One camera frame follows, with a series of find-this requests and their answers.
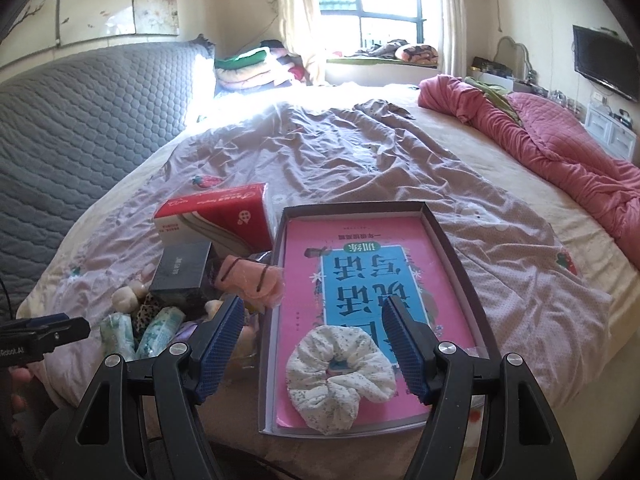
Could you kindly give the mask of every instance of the green oval label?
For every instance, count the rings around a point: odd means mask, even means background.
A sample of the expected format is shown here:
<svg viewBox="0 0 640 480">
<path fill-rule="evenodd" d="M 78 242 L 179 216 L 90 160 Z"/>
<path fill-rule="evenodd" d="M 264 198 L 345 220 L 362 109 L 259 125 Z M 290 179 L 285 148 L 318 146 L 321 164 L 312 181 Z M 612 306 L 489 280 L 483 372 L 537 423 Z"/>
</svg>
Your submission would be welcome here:
<svg viewBox="0 0 640 480">
<path fill-rule="evenodd" d="M 380 250 L 380 244 L 378 242 L 352 242 L 345 244 L 343 248 L 346 253 L 372 253 Z"/>
</svg>

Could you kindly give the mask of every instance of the gray quilted headboard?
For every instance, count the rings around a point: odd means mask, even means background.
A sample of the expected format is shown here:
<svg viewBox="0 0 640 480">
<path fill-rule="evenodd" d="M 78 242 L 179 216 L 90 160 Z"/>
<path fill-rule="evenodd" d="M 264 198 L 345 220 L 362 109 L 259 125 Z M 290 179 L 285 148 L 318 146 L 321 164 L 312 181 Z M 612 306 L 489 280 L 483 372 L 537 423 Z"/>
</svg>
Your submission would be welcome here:
<svg viewBox="0 0 640 480">
<path fill-rule="evenodd" d="M 78 217 L 184 129 L 203 97 L 194 62 L 213 55 L 202 36 L 113 46 L 0 84 L 0 275 L 14 311 Z"/>
</svg>

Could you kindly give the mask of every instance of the blue gripper pad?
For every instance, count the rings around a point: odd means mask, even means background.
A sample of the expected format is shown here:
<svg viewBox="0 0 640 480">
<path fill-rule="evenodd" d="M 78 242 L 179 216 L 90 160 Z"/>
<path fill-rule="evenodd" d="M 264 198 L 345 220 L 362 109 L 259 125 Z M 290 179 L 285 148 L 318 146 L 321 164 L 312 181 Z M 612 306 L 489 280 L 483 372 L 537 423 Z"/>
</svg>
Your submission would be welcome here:
<svg viewBox="0 0 640 480">
<path fill-rule="evenodd" d="M 424 404 L 429 393 L 424 377 L 424 359 L 389 298 L 382 306 L 382 325 L 409 391 Z"/>
<path fill-rule="evenodd" d="M 234 351 L 236 342 L 244 325 L 244 303 L 240 298 L 235 298 L 231 306 L 220 308 L 214 318 L 209 321 L 218 321 L 222 316 L 220 326 L 214 332 L 209 345 L 200 359 L 200 377 L 198 385 L 194 389 L 197 403 L 201 404 L 218 389 L 218 385 L 225 373 L 226 364 Z"/>
</svg>

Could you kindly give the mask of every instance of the television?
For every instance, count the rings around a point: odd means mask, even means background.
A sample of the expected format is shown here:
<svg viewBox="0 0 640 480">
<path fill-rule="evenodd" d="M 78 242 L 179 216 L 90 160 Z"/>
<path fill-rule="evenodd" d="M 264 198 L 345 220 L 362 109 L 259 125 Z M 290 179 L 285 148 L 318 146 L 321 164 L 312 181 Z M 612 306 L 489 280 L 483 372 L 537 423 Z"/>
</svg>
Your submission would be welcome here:
<svg viewBox="0 0 640 480">
<path fill-rule="evenodd" d="M 574 25 L 575 71 L 622 95 L 640 100 L 640 68 L 635 49 L 615 36 Z"/>
</svg>

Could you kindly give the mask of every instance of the white curtain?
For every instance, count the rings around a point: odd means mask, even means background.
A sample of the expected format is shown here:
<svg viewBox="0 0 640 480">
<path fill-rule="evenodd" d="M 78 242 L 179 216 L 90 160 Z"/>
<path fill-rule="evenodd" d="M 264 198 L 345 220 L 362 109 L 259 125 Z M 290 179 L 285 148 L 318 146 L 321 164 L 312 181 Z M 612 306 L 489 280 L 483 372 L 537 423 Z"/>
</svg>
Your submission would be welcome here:
<svg viewBox="0 0 640 480">
<path fill-rule="evenodd" d="M 298 54 L 313 84 L 324 83 L 326 55 L 320 33 L 319 0 L 274 0 L 284 46 Z"/>
<path fill-rule="evenodd" d="M 455 77 L 466 75 L 465 0 L 442 0 L 442 41 L 440 69 Z"/>
</svg>

